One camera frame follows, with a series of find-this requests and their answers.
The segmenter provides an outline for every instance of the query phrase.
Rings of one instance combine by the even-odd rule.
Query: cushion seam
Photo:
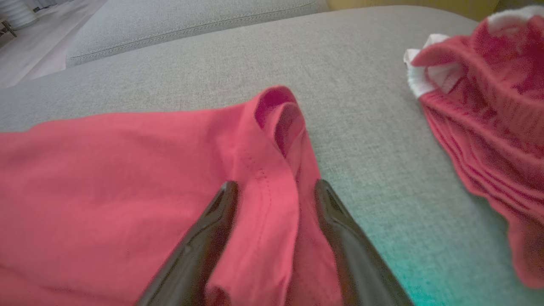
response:
[[[92,51],[89,51],[89,52],[86,52],[86,53],[82,53],[82,54],[79,54],[79,55],[76,55],[76,56],[69,57],[67,60],[87,58],[87,57],[84,57],[84,56],[89,56],[89,55],[91,55],[93,53],[96,53],[96,54],[93,54],[93,56],[95,56],[95,55],[101,54],[102,51],[107,51],[108,49],[111,49],[111,48],[113,50],[113,48],[120,47],[120,46],[125,45],[125,44],[130,44],[131,42],[137,42],[138,40],[142,40],[142,39],[146,39],[146,38],[152,38],[154,36],[162,35],[162,34],[166,34],[166,33],[171,33],[171,34],[166,35],[166,36],[160,36],[160,37],[157,37],[156,39],[147,40],[147,41],[154,41],[154,40],[157,40],[157,39],[160,39],[160,38],[166,38],[166,37],[170,37],[170,36],[177,35],[177,34],[189,33],[189,32],[192,32],[192,31],[195,31],[195,30],[198,30],[198,29],[209,28],[209,27],[212,27],[212,26],[215,26],[215,25],[224,25],[224,24],[231,23],[231,22],[234,22],[234,21],[258,19],[258,18],[260,18],[262,16],[280,15],[280,14],[283,14],[283,13],[288,13],[288,12],[300,10],[300,9],[302,9],[304,7],[311,6],[311,5],[315,4],[316,2],[317,2],[317,0],[314,0],[314,1],[308,2],[306,4],[300,5],[298,7],[279,8],[279,9],[276,9],[276,10],[265,11],[265,12],[262,12],[262,11],[261,12],[255,12],[255,11],[253,11],[253,12],[250,12],[250,13],[245,14],[245,15],[236,15],[236,16],[230,16],[230,17],[223,18],[223,19],[216,19],[216,20],[211,20],[211,21],[195,23],[193,25],[184,26],[184,27],[180,27],[180,28],[176,28],[176,29],[171,29],[171,30],[158,32],[158,33],[154,33],[154,34],[151,34],[151,35],[146,35],[146,36],[142,36],[142,37],[139,37],[139,38],[123,41],[123,42],[120,42],[120,43],[115,44],[115,45],[110,45],[110,46],[107,46],[107,47],[99,48],[99,49],[96,49],[96,50],[92,50]]]

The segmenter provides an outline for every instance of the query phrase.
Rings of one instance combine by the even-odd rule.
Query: red fabric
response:
[[[340,305],[293,94],[0,133],[0,304],[131,305],[226,180],[235,225],[213,305]]]
[[[521,281],[543,287],[544,20],[501,14],[424,48],[411,65],[437,88],[419,97],[432,132],[468,190],[508,220]],[[464,74],[443,92],[428,68],[449,63]]]

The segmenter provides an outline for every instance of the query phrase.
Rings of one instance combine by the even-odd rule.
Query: yellow surface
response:
[[[422,5],[451,11],[476,21],[491,15],[498,2],[499,0],[327,0],[331,10],[377,5]]]

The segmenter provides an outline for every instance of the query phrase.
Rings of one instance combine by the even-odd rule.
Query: gray upholstery fabric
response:
[[[109,0],[74,37],[66,66],[169,40],[326,10],[325,0]]]
[[[323,178],[417,305],[544,305],[513,272],[504,219],[465,191],[406,84],[405,49],[475,26],[435,9],[375,7],[170,41],[0,91],[0,130],[222,107],[285,84]]]

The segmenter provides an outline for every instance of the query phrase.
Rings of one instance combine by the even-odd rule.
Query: white vase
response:
[[[38,21],[36,14],[21,0],[0,0],[0,14],[7,18],[14,30]]]

